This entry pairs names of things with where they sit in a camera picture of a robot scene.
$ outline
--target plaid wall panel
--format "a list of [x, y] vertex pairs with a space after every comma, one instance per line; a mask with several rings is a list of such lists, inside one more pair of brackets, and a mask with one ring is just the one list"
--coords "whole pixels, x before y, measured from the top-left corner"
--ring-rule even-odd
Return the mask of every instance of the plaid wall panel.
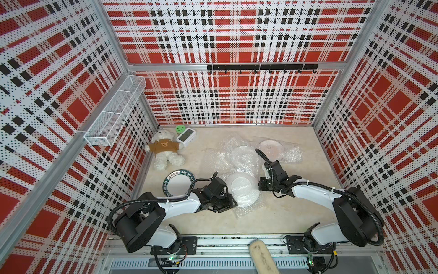
[[145, 64], [344, 61], [375, 1], [102, 2]]
[[[88, 0], [0, 1], [0, 35], [1, 227], [122, 71]], [[85, 146], [0, 273], [92, 273], [150, 130], [137, 105], [114, 146]]]
[[310, 125], [337, 71], [137, 72], [161, 125]]
[[318, 134], [386, 222], [396, 273], [438, 266], [438, 3], [391, 1]]
[[86, 145], [0, 273], [93, 273], [108, 234], [105, 218], [130, 199], [152, 134], [137, 102], [112, 147]]
[[0, 3], [0, 228], [119, 78], [88, 1]]

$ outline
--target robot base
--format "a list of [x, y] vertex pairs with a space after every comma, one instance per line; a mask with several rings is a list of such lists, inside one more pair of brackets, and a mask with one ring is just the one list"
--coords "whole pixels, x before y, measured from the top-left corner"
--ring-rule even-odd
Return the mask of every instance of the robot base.
[[[287, 250], [289, 254], [308, 254], [309, 250], [307, 250], [304, 246], [303, 242], [304, 236], [291, 236], [287, 235], [284, 237], [284, 242], [286, 242]], [[331, 254], [332, 253], [332, 245], [331, 243], [322, 246], [317, 252], [314, 254]]]
[[[185, 255], [186, 249], [182, 246], [185, 245], [187, 247], [187, 255], [196, 254], [196, 247], [198, 243], [198, 238], [195, 236], [183, 237], [181, 242], [181, 248], [174, 255]], [[157, 248], [157, 255], [169, 255], [165, 248], [161, 246]], [[155, 248], [151, 248], [151, 255], [155, 255]]]

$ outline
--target metal rail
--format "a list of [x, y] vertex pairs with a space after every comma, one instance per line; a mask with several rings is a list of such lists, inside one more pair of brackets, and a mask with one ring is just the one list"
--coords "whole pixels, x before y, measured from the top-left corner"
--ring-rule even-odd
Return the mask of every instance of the metal rail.
[[128, 65], [128, 70], [137, 71], [208, 71], [207, 66], [213, 65], [293, 65], [293, 64], [318, 64], [317, 70], [345, 69], [347, 62], [281, 62], [281, 63], [179, 63], [179, 64], [141, 64]]

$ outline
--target white wire basket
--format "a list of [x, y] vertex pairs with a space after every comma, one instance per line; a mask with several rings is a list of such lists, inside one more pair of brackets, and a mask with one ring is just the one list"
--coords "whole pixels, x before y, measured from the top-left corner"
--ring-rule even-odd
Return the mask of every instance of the white wire basket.
[[120, 134], [129, 113], [146, 87], [141, 76], [128, 76], [93, 122], [85, 139], [91, 146], [112, 146]]

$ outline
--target white teddy bear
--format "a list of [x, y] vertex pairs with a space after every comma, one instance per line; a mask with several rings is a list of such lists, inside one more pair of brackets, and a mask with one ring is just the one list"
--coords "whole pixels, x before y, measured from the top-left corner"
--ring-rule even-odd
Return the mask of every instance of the white teddy bear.
[[182, 149], [184, 144], [173, 141], [174, 135], [165, 130], [158, 130], [152, 137], [152, 144], [146, 146], [146, 151], [155, 154], [154, 167], [156, 170], [165, 170], [167, 161], [176, 166], [182, 166], [185, 162], [184, 157], [177, 154], [177, 150]]

